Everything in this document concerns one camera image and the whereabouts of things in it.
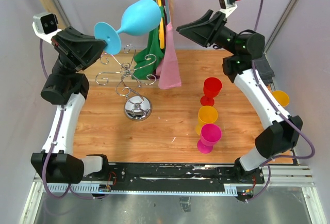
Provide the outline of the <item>blue plastic wine glass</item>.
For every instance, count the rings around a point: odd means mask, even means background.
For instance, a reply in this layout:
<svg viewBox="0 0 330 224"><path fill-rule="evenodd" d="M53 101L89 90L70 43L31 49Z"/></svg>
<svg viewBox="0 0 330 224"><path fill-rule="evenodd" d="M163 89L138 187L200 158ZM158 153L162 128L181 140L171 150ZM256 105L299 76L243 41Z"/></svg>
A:
<svg viewBox="0 0 330 224"><path fill-rule="evenodd" d="M155 29L160 19L161 12L155 1L139 0L124 11L119 29L114 29L106 22L98 22L94 26L94 37L107 43L104 48L106 53L115 55L122 47L121 33L143 36Z"/></svg>

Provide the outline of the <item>chrome wine glass rack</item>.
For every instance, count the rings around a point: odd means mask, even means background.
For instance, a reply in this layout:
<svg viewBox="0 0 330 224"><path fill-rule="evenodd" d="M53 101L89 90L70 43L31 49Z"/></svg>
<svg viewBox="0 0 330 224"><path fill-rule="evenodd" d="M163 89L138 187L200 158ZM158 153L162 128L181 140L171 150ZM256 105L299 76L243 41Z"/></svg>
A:
<svg viewBox="0 0 330 224"><path fill-rule="evenodd" d="M131 61L120 62L112 54L103 52L100 57L100 62L103 65L110 65L110 59L114 59L120 68L116 71L104 71L95 76L95 82L99 86L107 86L110 84L111 76L119 76L119 81L115 83L115 92L118 96L125 98L125 104L123 112L125 116L132 121L143 121L147 119L152 113L153 107L151 101L143 96L139 89L143 86L150 86L157 81L157 77L154 74L148 75L147 79L138 79L134 76L135 66L134 58L137 54L135 46L128 44L124 47L124 54L128 55L133 51Z"/></svg>

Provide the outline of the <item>yellow wine glass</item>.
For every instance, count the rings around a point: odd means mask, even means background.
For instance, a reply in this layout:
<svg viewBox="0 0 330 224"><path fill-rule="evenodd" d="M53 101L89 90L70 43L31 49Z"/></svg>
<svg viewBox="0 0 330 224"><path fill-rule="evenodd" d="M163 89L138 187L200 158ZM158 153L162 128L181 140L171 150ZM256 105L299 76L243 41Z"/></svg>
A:
<svg viewBox="0 0 330 224"><path fill-rule="evenodd" d="M272 91L272 95L282 107L287 107L289 105L290 103L289 95L287 95L284 91L275 90Z"/></svg>
<svg viewBox="0 0 330 224"><path fill-rule="evenodd" d="M218 112L212 106L202 106L197 115L198 124L195 127L195 131L198 135L201 133L201 129L204 125L209 123L215 123L218 119Z"/></svg>

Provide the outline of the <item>grey hanger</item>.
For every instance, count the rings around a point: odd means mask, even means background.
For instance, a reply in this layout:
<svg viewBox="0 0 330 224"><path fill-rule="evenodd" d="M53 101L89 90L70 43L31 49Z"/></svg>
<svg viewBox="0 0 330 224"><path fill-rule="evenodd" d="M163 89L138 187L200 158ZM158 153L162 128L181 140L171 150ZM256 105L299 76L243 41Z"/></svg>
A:
<svg viewBox="0 0 330 224"><path fill-rule="evenodd" d="M168 25L171 22L169 0L163 0L163 6L164 6L164 10L165 10L166 25Z"/></svg>

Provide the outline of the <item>folded dark grey cloth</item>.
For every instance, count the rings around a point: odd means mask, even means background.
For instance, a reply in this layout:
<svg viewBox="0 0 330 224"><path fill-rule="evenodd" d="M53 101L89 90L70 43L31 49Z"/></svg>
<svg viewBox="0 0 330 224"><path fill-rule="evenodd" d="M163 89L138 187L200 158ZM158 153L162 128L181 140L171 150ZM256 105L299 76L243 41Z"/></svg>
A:
<svg viewBox="0 0 330 224"><path fill-rule="evenodd" d="M254 60L255 69L258 71L263 83L268 86L273 83L275 77L273 69L270 67L265 54L262 57Z"/></svg>

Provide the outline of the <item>magenta plastic wine glass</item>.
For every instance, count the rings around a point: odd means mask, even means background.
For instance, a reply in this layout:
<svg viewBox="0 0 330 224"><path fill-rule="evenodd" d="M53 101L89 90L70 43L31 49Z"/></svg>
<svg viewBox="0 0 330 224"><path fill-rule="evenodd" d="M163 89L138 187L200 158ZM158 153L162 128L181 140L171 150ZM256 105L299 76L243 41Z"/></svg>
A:
<svg viewBox="0 0 330 224"><path fill-rule="evenodd" d="M201 128L200 139L197 142L197 149L204 154L210 153L222 138L222 131L216 124L205 124Z"/></svg>

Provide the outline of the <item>yellow wine glass far right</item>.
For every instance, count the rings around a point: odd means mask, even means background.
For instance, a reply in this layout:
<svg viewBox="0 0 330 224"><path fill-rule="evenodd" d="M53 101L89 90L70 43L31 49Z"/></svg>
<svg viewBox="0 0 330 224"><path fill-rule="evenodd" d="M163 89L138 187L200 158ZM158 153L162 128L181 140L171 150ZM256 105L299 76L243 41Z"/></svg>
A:
<svg viewBox="0 0 330 224"><path fill-rule="evenodd" d="M287 107L289 105L290 103L289 95L287 95L284 91L275 90L272 91L272 95L282 107Z"/></svg>

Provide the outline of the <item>red plastic wine glass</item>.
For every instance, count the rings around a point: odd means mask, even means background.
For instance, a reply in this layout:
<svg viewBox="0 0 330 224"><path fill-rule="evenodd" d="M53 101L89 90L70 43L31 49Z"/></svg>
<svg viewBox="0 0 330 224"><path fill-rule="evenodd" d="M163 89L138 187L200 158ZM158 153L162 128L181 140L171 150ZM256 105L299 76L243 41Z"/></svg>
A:
<svg viewBox="0 0 330 224"><path fill-rule="evenodd" d="M214 106L214 98L222 89L222 82L216 77L209 77L204 81L203 93L200 99L202 106Z"/></svg>

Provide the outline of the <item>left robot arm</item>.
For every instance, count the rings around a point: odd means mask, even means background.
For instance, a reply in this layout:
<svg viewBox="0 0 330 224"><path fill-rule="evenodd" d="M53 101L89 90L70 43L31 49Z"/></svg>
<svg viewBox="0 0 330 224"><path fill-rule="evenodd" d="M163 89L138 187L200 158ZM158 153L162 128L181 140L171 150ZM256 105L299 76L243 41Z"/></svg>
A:
<svg viewBox="0 0 330 224"><path fill-rule="evenodd" d="M58 58L41 91L42 99L57 110L48 138L41 152L32 154L31 164L45 183L78 184L90 174L103 181L110 176L105 155L79 159L72 153L78 118L89 91L89 81L82 71L100 58L107 44L71 26L51 31L36 24L32 27L36 36L54 47Z"/></svg>

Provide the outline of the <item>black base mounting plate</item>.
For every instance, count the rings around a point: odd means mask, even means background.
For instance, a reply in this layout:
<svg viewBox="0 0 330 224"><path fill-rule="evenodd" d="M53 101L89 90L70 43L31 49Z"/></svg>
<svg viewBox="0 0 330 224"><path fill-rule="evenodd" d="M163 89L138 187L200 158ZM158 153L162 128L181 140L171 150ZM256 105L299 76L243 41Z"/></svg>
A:
<svg viewBox="0 0 330 224"><path fill-rule="evenodd" d="M225 192L226 184L255 186L265 182L262 170L239 172L233 164L110 163L107 175L82 182L110 186L112 193L202 194Z"/></svg>

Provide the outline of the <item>pink shirt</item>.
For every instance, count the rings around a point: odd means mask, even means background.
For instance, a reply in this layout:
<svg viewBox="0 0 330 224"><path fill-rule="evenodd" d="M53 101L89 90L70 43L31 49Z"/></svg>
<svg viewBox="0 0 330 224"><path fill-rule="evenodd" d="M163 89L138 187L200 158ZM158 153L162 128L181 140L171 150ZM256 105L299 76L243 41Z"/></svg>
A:
<svg viewBox="0 0 330 224"><path fill-rule="evenodd" d="M159 76L158 87L162 90L182 85L175 51L172 22L166 26L166 49L164 58L156 69L156 75Z"/></svg>

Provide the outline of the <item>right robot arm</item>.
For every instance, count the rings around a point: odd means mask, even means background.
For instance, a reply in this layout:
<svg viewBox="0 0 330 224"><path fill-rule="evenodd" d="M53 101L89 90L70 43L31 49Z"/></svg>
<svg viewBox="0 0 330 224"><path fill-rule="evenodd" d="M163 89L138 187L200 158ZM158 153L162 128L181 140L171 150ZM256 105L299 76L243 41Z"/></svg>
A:
<svg viewBox="0 0 330 224"><path fill-rule="evenodd" d="M255 109L263 131L253 149L234 162L234 178L244 183L264 163L293 149L303 121L289 114L270 93L255 66L263 55L265 38L251 29L239 33L226 27L223 12L208 10L201 18L181 25L176 31L203 47L220 47L231 56L223 58L223 73L246 96Z"/></svg>

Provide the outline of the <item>yellow wine glass near centre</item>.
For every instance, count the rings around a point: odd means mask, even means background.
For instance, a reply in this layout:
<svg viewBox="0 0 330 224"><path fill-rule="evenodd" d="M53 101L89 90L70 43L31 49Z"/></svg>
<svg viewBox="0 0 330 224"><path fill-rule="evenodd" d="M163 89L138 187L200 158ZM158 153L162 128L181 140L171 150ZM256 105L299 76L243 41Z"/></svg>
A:
<svg viewBox="0 0 330 224"><path fill-rule="evenodd" d="M212 106L202 106L197 115L198 124L195 127L195 131L198 135L201 133L201 129L204 125L209 123L215 123L218 119L218 112Z"/></svg>

